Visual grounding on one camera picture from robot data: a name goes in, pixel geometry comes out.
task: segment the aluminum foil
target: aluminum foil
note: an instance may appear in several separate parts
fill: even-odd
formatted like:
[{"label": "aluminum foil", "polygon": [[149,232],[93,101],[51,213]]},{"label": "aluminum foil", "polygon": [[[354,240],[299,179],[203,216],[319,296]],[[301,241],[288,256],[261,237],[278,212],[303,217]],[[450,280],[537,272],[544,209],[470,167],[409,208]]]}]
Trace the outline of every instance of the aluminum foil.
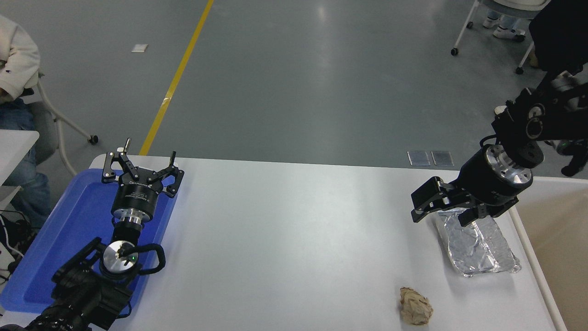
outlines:
[{"label": "aluminum foil", "polygon": [[519,259],[510,250],[498,224],[490,216],[462,227],[455,208],[434,215],[434,222],[452,265],[465,277],[479,273],[515,273]]}]

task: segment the gray floor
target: gray floor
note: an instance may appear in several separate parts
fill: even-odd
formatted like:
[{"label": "gray floor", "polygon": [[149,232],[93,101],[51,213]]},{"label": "gray floor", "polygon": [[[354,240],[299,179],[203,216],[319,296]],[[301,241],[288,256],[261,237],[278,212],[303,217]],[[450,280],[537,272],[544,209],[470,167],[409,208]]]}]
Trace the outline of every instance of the gray floor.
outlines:
[{"label": "gray floor", "polygon": [[[138,153],[205,5],[0,3],[39,45],[56,107],[100,136],[91,146],[68,131],[75,167],[126,137]],[[452,57],[470,6],[217,0],[149,154],[410,167],[407,150],[445,150],[459,169],[493,133],[494,107],[543,76],[514,74],[528,42],[492,37],[484,10]],[[131,54],[134,44],[149,48]],[[544,151],[535,175],[561,176],[567,159]],[[57,155],[39,168],[55,202],[70,176]]]}]

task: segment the chair wheel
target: chair wheel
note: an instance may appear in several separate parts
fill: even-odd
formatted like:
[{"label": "chair wheel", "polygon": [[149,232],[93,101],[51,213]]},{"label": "chair wheel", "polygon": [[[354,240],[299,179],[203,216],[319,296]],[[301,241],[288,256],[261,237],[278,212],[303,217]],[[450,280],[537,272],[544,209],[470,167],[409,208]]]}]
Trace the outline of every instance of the chair wheel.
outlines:
[{"label": "chair wheel", "polygon": [[95,145],[98,143],[98,136],[97,135],[91,135],[90,139],[88,139],[88,142],[92,145]]}]

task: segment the crumpled paper ball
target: crumpled paper ball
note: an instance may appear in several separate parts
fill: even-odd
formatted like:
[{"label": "crumpled paper ball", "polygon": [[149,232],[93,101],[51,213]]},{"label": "crumpled paper ball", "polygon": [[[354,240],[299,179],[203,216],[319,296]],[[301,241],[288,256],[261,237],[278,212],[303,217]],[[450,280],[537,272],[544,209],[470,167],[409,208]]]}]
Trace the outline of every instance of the crumpled paper ball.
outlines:
[{"label": "crumpled paper ball", "polygon": [[409,287],[400,289],[400,304],[400,315],[408,324],[426,325],[433,316],[433,307],[429,304],[429,299]]}]

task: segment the black cable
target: black cable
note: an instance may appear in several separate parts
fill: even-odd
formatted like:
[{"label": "black cable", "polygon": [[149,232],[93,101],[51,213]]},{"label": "black cable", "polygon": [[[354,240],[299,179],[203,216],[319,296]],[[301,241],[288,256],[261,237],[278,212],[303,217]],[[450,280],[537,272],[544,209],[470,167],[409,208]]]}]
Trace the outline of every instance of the black cable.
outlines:
[{"label": "black cable", "polygon": [[17,211],[17,210],[0,209],[0,213],[15,213],[15,214],[20,214],[22,216],[22,219],[26,221],[25,215],[23,213],[21,213],[20,211]]},{"label": "black cable", "polygon": [[116,319],[124,319],[131,315],[131,313],[133,312],[133,307],[131,307],[131,301],[129,301],[126,305],[129,307],[129,312],[126,314],[120,314],[116,317]]},{"label": "black cable", "polygon": [[488,135],[484,138],[482,138],[482,140],[480,140],[480,147],[484,148],[484,143],[486,142],[486,140],[492,139],[492,138],[496,138],[496,134],[492,134],[492,135]]}]

